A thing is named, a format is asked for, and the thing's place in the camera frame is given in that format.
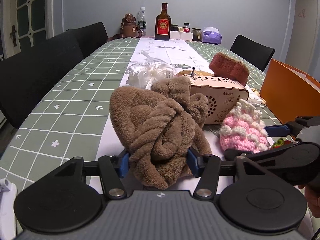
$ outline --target transparent plastic bag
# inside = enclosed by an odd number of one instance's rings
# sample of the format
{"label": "transparent plastic bag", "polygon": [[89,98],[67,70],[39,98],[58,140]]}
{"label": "transparent plastic bag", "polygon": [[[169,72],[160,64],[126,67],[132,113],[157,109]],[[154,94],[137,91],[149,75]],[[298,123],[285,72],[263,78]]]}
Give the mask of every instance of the transparent plastic bag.
{"label": "transparent plastic bag", "polygon": [[141,54],[146,56],[144,63],[135,62],[127,67],[125,74],[129,75],[127,84],[143,89],[151,89],[153,82],[163,78],[174,76],[174,67],[159,58],[152,58],[145,51]]}

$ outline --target plastic water bottle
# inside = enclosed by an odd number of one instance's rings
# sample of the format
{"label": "plastic water bottle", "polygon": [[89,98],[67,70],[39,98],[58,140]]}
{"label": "plastic water bottle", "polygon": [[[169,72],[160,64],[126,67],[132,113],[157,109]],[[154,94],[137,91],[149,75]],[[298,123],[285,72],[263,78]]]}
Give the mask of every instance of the plastic water bottle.
{"label": "plastic water bottle", "polygon": [[140,7],[140,11],[138,14],[138,27],[142,31],[142,36],[146,36],[146,28],[147,28],[147,21],[146,16],[144,14],[144,7]]}

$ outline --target ribbed gray surface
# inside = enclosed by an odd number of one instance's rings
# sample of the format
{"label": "ribbed gray surface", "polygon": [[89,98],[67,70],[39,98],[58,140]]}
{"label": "ribbed gray surface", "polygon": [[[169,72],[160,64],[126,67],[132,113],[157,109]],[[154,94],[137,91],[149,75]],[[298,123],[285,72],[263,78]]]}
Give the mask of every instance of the ribbed gray surface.
{"label": "ribbed gray surface", "polygon": [[197,201],[188,191],[134,191],[125,200],[111,201],[92,224],[63,235],[25,231],[19,240],[303,240],[292,231],[257,236],[229,225],[212,203]]}

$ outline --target chair backrest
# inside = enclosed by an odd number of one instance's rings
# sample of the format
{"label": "chair backrest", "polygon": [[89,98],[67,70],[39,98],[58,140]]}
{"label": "chair backrest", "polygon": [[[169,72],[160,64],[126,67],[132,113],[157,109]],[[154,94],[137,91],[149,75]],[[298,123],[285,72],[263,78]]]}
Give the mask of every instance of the chair backrest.
{"label": "chair backrest", "polygon": [[19,128],[47,92],[84,59],[77,39],[64,32],[0,62],[0,110]]}
{"label": "chair backrest", "polygon": [[236,37],[230,50],[261,71],[265,70],[275,52],[275,49],[263,46],[242,35]]}
{"label": "chair backrest", "polygon": [[79,29],[68,30],[77,39],[84,57],[88,57],[96,49],[107,42],[108,35],[102,22]]}

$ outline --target red label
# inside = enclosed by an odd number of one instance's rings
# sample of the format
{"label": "red label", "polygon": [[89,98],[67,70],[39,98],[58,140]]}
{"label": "red label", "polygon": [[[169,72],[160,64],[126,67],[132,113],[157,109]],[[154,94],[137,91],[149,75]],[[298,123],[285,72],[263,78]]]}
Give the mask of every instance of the red label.
{"label": "red label", "polygon": [[168,35],[169,34],[169,20],[159,19],[157,25],[157,34]]}

